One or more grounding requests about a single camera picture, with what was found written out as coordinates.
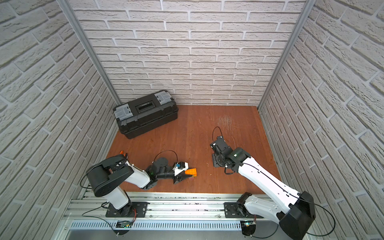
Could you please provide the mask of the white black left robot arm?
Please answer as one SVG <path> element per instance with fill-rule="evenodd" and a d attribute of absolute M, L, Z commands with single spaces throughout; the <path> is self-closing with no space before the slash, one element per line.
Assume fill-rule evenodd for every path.
<path fill-rule="evenodd" d="M 188 163 L 178 162 L 168 165 L 166 158 L 154 160 L 146 170 L 131 164 L 127 154 L 105 159 L 90 167 L 86 177 L 96 197 L 103 197 L 109 202 L 107 218 L 131 217 L 136 208 L 128 194 L 120 185 L 127 182 L 143 190 L 155 187 L 159 180 L 171 179 L 174 184 L 197 176 L 197 169 L 189 168 Z"/>

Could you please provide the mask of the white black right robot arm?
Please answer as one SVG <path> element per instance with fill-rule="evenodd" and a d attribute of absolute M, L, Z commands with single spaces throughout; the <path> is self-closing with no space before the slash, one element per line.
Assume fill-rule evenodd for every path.
<path fill-rule="evenodd" d="M 270 201 L 244 193 L 238 199 L 242 213 L 258 215 L 277 223 L 283 232 L 293 240 L 301 240 L 316 219 L 314 198 L 306 191 L 302 193 L 282 183 L 265 170 L 248 152 L 242 148 L 233 150 L 223 139 L 211 143 L 212 158 L 217 167 L 231 169 L 250 180 Z"/>

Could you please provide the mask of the orange long lego brick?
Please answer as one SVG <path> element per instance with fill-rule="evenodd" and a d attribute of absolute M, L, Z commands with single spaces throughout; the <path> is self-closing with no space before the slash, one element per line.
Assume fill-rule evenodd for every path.
<path fill-rule="evenodd" d="M 194 169 L 185 170 L 185 174 L 186 175 L 192 175 L 193 177 L 196 177 L 197 176 L 197 169 L 194 168 Z"/>

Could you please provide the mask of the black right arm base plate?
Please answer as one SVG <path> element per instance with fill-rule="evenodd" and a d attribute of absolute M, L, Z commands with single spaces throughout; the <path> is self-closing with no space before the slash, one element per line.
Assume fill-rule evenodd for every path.
<path fill-rule="evenodd" d="M 250 214 L 245 208 L 239 207 L 237 203 L 225 202 L 224 213 L 226 219 L 263 219 L 264 217 L 259 215 Z"/>

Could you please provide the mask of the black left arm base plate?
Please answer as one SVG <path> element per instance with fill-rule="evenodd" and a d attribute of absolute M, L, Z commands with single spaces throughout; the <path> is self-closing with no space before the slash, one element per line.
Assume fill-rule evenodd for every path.
<path fill-rule="evenodd" d="M 148 205 L 148 202 L 129 202 L 120 210 L 116 210 L 112 204 L 109 204 L 106 218 L 144 218 Z"/>

